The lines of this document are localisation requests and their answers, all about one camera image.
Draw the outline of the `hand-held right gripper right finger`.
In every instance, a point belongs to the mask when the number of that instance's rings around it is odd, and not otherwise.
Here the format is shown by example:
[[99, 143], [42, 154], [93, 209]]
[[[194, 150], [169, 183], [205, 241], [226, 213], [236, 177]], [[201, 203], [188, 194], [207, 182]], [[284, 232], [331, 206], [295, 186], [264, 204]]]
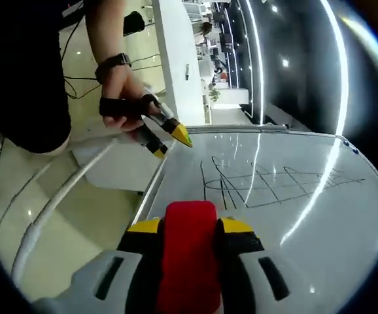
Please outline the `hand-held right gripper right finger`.
[[281, 253], [265, 249], [253, 228], [222, 217], [216, 253], [225, 313], [318, 313], [320, 296], [304, 274]]

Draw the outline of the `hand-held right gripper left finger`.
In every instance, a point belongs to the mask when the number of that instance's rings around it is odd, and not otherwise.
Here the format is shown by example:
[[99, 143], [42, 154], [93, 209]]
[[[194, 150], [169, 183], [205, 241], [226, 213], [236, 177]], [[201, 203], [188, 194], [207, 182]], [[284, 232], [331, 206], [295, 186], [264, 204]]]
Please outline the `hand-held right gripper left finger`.
[[153, 313], [161, 277], [163, 221], [130, 226], [117, 249], [74, 272], [67, 289], [33, 302], [35, 313]]

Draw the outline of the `person's left hand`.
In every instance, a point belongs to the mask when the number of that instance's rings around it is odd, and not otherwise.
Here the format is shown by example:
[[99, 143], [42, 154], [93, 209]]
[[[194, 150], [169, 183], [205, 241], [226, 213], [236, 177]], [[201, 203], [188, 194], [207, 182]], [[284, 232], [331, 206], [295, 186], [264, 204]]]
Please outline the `person's left hand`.
[[[105, 77], [101, 96], [110, 99], [128, 99], [136, 101], [141, 99], [147, 91], [133, 75], [128, 65], [113, 67]], [[142, 120], [126, 118], [125, 116], [104, 116], [103, 123], [108, 128], [116, 128], [124, 132], [131, 132], [143, 125]]]

